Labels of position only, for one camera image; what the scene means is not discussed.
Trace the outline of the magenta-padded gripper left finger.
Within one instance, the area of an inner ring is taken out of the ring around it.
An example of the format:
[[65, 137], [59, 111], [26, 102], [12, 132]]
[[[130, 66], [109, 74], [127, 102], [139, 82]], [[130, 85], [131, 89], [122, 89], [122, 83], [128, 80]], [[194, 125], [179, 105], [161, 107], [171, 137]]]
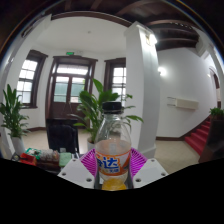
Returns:
[[93, 189], [97, 173], [95, 150], [92, 149], [79, 159], [71, 159], [58, 176], [81, 187]]

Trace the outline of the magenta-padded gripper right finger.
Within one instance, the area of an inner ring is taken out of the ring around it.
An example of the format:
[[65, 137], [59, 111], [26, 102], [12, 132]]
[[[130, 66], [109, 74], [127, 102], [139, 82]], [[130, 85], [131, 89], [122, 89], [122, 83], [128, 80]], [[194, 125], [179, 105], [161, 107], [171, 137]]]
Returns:
[[155, 158], [148, 159], [138, 150], [131, 149], [128, 174], [129, 189], [143, 187], [167, 175], [166, 170]]

